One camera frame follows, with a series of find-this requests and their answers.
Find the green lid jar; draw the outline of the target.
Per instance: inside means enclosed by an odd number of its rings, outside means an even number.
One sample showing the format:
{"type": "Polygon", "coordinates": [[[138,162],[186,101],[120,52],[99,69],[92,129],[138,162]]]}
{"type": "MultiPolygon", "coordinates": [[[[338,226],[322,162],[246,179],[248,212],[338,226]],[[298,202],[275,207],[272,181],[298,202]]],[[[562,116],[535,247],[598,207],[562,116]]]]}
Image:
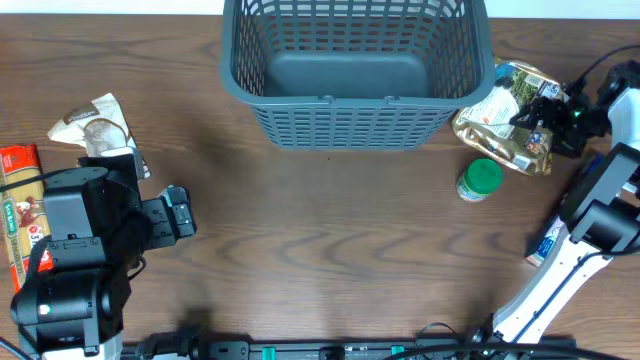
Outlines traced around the green lid jar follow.
{"type": "Polygon", "coordinates": [[[489,158],[473,161],[456,182],[458,195],[468,202],[480,202],[492,195],[503,182],[503,172],[497,162],[489,158]]]}

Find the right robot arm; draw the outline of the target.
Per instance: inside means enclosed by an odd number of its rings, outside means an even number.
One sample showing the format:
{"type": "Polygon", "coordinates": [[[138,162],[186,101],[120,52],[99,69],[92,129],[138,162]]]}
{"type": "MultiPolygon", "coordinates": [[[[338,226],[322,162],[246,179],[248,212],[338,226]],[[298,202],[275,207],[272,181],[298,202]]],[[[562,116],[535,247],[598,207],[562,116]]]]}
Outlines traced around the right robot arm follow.
{"type": "Polygon", "coordinates": [[[565,86],[565,102],[536,100],[512,119],[540,123],[553,134],[553,150],[579,156],[588,139],[609,135],[609,153],[579,177],[558,215],[563,225],[534,278],[491,322],[491,335],[507,343],[536,343],[580,287],[614,258],[639,250],[639,209],[620,198],[639,193],[639,64],[610,68],[590,102],[586,78],[565,86]]]}

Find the blue tissue pack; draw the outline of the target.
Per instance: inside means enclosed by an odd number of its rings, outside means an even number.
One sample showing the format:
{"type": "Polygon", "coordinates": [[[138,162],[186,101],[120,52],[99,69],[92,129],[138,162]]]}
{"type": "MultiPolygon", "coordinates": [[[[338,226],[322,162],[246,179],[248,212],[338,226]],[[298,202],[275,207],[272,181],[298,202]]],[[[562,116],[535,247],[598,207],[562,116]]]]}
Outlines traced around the blue tissue pack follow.
{"type": "Polygon", "coordinates": [[[548,218],[535,236],[527,240],[524,254],[525,260],[535,267],[539,267],[552,252],[560,234],[564,222],[560,219],[560,208],[565,202],[569,192],[589,173],[591,173],[604,159],[600,153],[593,153],[581,162],[581,165],[572,174],[569,182],[564,187],[561,195],[552,207],[548,218]]]}

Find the gold foil food pouch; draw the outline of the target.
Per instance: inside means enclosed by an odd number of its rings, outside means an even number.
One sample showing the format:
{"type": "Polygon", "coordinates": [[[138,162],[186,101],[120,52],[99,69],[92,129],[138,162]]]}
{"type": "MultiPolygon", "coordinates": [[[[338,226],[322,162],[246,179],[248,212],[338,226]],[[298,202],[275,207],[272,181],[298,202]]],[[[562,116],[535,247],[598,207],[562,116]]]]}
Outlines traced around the gold foil food pouch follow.
{"type": "Polygon", "coordinates": [[[537,120],[529,129],[533,102],[542,98],[564,102],[561,85],[521,61],[498,60],[489,95],[462,109],[452,120],[455,135],[496,162],[529,176],[551,173],[552,132],[537,120]]]}

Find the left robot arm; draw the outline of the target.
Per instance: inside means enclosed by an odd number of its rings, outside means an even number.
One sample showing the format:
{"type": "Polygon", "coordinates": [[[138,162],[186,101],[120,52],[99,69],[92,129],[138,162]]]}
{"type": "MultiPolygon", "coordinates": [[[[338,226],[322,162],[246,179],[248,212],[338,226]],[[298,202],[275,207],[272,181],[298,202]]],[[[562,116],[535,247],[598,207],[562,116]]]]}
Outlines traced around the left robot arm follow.
{"type": "Polygon", "coordinates": [[[196,234],[187,189],[142,199],[131,154],[42,175],[49,235],[33,247],[10,314],[21,359],[118,359],[144,253],[196,234]]]}

